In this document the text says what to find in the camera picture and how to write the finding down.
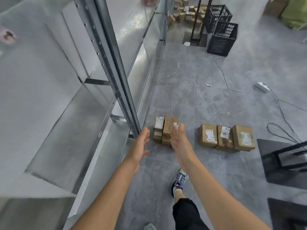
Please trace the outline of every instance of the black plastic crate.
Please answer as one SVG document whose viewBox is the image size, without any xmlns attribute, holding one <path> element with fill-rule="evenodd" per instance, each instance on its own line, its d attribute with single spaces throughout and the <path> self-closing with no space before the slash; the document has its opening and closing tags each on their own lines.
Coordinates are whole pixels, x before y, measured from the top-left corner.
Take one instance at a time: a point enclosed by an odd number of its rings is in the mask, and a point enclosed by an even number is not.
<svg viewBox="0 0 307 230">
<path fill-rule="evenodd" d="M 208 16 L 205 20 L 207 33 L 212 33 L 217 21 L 230 22 L 232 14 L 227 9 L 226 5 L 212 5 L 208 11 Z"/>
<path fill-rule="evenodd" d="M 228 56 L 238 34 L 238 24 L 217 21 L 216 28 L 210 39 L 207 53 Z"/>
</svg>

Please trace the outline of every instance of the blue sneaker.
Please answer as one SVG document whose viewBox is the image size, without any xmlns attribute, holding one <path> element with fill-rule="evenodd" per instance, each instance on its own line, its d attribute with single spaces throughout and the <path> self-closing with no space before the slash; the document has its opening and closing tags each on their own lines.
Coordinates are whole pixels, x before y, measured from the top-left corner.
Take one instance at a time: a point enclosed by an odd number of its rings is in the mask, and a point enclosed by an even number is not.
<svg viewBox="0 0 307 230">
<path fill-rule="evenodd" d="M 179 168 L 177 171 L 176 179 L 172 185 L 172 197 L 174 198 L 175 189 L 183 189 L 185 181 L 189 178 L 188 174 Z"/>
<path fill-rule="evenodd" d="M 144 227 L 144 230 L 156 230 L 156 228 L 154 227 L 153 224 L 147 224 L 147 225 Z"/>
</svg>

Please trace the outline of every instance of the black shorts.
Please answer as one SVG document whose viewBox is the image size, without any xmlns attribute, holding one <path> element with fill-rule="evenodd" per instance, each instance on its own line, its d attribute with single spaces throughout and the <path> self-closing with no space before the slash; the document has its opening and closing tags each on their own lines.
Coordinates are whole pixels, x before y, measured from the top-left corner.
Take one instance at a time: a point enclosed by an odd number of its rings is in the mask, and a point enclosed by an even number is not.
<svg viewBox="0 0 307 230">
<path fill-rule="evenodd" d="M 191 199 L 181 198 L 173 206 L 176 230 L 210 230 L 202 221 Z"/>
</svg>

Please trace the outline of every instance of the human hand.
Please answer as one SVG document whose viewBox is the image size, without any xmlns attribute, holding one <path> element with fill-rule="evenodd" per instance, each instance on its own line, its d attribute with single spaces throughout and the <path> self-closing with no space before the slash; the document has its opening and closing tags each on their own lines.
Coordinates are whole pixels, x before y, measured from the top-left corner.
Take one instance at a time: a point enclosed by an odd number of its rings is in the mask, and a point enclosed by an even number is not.
<svg viewBox="0 0 307 230">
<path fill-rule="evenodd" d="M 171 138 L 171 145 L 177 154 L 179 165 L 185 172 L 188 172 L 190 165 L 197 160 L 197 157 L 185 135 L 185 126 L 183 124 L 179 124 L 178 128 L 173 126 Z"/>
<path fill-rule="evenodd" d="M 150 130 L 148 130 L 147 127 L 142 129 L 140 135 L 133 142 L 125 158 L 126 161 L 132 162 L 135 166 L 134 174 L 138 172 L 142 156 L 145 156 L 149 153 L 149 150 L 144 151 L 144 145 L 149 142 L 149 133 Z"/>
</svg>

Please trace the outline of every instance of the human arm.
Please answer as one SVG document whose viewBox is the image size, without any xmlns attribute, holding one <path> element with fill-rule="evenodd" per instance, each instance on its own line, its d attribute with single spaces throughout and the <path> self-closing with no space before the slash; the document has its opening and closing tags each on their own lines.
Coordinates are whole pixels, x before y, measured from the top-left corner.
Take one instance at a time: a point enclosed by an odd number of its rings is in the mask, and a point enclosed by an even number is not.
<svg viewBox="0 0 307 230">
<path fill-rule="evenodd" d="M 196 157 L 180 124 L 171 131 L 179 165 L 189 175 L 215 230 L 269 230 L 270 228 L 231 196 Z"/>
<path fill-rule="evenodd" d="M 109 181 L 71 230 L 111 230 L 124 202 L 131 179 L 139 169 L 142 156 L 148 154 L 149 130 L 145 127 L 134 141 L 126 158 L 116 168 Z"/>
</svg>

